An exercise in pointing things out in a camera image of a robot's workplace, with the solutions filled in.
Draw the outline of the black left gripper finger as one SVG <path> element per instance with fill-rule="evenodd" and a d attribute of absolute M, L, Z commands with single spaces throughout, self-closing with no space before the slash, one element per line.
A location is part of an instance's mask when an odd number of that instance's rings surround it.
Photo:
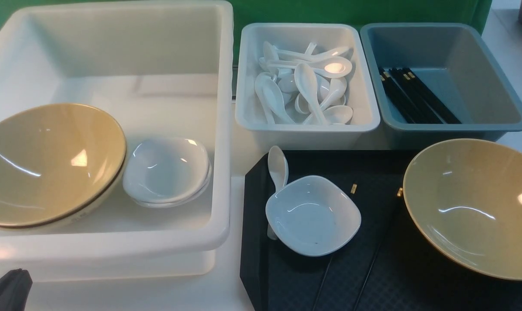
<path fill-rule="evenodd" d="M 28 270 L 10 270 L 0 278 L 0 311 L 23 311 L 33 281 Z"/>

